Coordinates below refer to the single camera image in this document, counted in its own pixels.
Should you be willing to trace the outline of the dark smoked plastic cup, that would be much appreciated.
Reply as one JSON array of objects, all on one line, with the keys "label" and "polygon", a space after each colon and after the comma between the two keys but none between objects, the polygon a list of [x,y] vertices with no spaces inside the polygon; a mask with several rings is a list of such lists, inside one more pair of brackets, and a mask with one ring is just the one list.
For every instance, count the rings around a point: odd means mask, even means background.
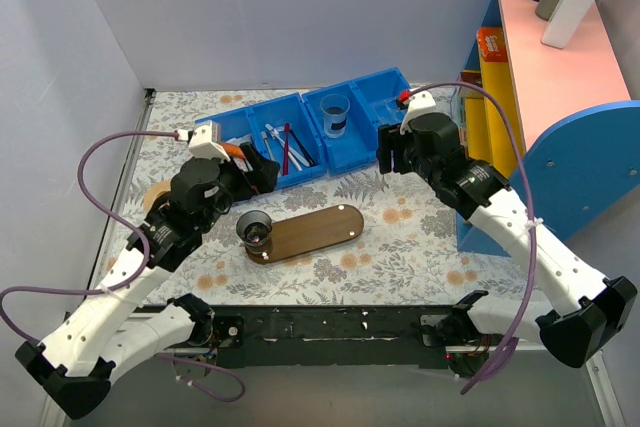
[{"label": "dark smoked plastic cup", "polygon": [[271,217],[261,210],[242,214],[236,223],[236,234],[246,250],[259,256],[268,255],[272,250],[272,229]]}]

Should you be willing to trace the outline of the clear textured acrylic holder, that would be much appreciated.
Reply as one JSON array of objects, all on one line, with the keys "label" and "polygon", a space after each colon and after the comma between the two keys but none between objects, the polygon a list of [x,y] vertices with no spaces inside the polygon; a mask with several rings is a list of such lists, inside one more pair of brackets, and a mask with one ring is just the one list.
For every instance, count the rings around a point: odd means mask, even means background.
[{"label": "clear textured acrylic holder", "polygon": [[395,97],[389,97],[373,102],[372,108],[380,124],[393,125],[401,123],[406,114],[406,111],[398,106]]}]

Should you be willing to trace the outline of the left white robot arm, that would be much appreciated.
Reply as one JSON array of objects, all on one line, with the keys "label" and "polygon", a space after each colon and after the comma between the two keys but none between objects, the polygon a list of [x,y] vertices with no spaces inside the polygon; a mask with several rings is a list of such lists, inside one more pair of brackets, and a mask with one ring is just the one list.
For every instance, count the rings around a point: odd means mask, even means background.
[{"label": "left white robot arm", "polygon": [[240,150],[248,171],[223,154],[184,163],[97,289],[52,333],[17,349],[19,363],[69,418],[88,415],[120,377],[164,349],[211,341],[215,313],[192,294],[169,300],[160,313],[126,332],[120,327],[234,203],[275,189],[279,164],[249,143]]}]

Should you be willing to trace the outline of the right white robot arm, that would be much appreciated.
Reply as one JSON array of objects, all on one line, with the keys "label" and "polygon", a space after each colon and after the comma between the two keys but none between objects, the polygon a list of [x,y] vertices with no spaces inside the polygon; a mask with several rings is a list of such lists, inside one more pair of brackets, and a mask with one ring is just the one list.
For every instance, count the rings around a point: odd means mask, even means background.
[{"label": "right white robot arm", "polygon": [[583,262],[525,205],[509,181],[486,161],[468,156],[454,122],[427,113],[405,124],[378,130],[381,173],[415,173],[436,198],[491,237],[527,273],[528,288],[539,287],[549,302],[536,308],[490,299],[476,290],[448,316],[428,327],[433,336],[475,344],[500,335],[539,343],[562,364],[583,366],[622,330],[638,294],[626,277],[610,279]]}]

